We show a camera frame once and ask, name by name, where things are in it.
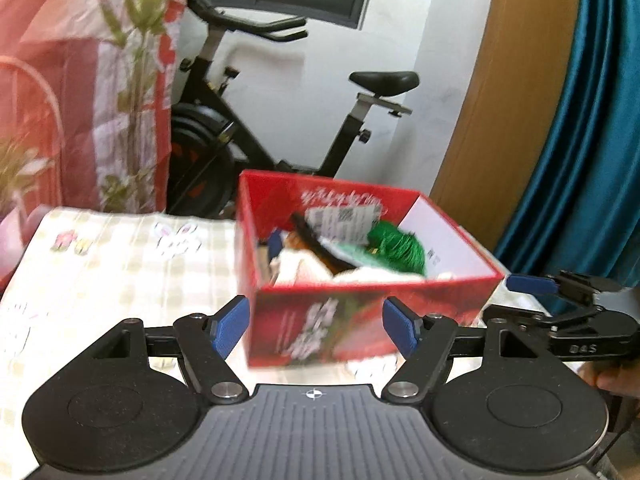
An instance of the green thread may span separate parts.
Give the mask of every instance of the green thread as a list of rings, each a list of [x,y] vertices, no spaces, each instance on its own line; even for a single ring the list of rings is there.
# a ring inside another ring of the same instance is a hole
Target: green thread
[[[367,235],[369,252],[399,272],[424,275],[424,248],[413,233],[403,233],[390,222],[380,221]]]

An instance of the metal screw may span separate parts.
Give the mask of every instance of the metal screw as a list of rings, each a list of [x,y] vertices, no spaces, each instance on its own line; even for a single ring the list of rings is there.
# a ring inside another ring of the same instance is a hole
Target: metal screw
[[[180,72],[188,72],[192,66],[193,60],[185,58],[180,62]]]
[[[223,381],[211,387],[211,393],[221,399],[235,399],[242,394],[242,384]]]
[[[360,138],[358,139],[361,143],[366,144],[371,139],[371,130],[362,130],[360,132]]]
[[[399,381],[397,383],[392,383],[388,387],[388,392],[394,397],[402,397],[406,399],[407,397],[415,397],[420,388],[413,383],[408,381]]]

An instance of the adjustment knob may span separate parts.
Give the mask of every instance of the adjustment knob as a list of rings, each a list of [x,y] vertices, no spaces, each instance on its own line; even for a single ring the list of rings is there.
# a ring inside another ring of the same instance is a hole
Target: adjustment knob
[[[193,66],[193,59],[184,58],[180,62],[180,72],[188,72]]]
[[[225,67],[225,77],[228,77],[229,79],[235,79],[239,75],[240,71],[238,69],[233,68],[232,66]]]
[[[369,139],[371,138],[371,130],[362,130],[360,132],[360,135],[358,137],[358,140],[363,143],[366,144],[367,142],[369,142]]]

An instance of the table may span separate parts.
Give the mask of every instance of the table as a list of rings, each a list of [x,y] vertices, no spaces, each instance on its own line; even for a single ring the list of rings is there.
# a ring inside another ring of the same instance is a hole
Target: table
[[[180,258],[160,254],[156,240],[158,224],[175,233],[185,222],[161,214],[108,216],[66,208],[43,220],[0,301],[1,480],[24,478],[37,466],[20,425],[28,397],[110,327],[127,317],[142,318],[147,326],[170,325],[191,312],[213,314],[235,296],[235,224],[198,220],[195,233],[205,250],[185,272]],[[76,254],[76,242],[65,251],[52,251],[58,236],[70,229],[83,243],[122,243],[89,246],[85,255]],[[544,312],[535,298],[510,292],[503,283],[489,303]],[[175,360],[151,361],[152,367],[181,379]],[[257,383],[372,383],[380,394],[402,358],[249,370],[238,345],[227,361],[250,391]],[[456,359],[450,378],[480,363],[481,358]]]

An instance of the black cable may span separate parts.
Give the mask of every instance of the black cable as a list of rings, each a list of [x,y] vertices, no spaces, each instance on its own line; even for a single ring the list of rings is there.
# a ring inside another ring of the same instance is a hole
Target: black cable
[[[607,444],[607,447],[605,447],[605,449],[600,453],[600,456],[598,457],[598,459],[593,461],[594,464],[597,464],[600,460],[602,460],[602,457],[604,457],[609,452],[609,449],[613,447],[613,445],[618,441],[618,439],[622,435],[624,435],[627,431],[629,431],[629,428],[631,428],[631,425],[634,423],[636,418],[638,418],[638,415],[640,415],[640,406],[638,406],[635,412],[632,413],[632,415],[629,417],[629,420],[626,421],[624,426],[622,426],[618,434],[611,439],[611,442]]]

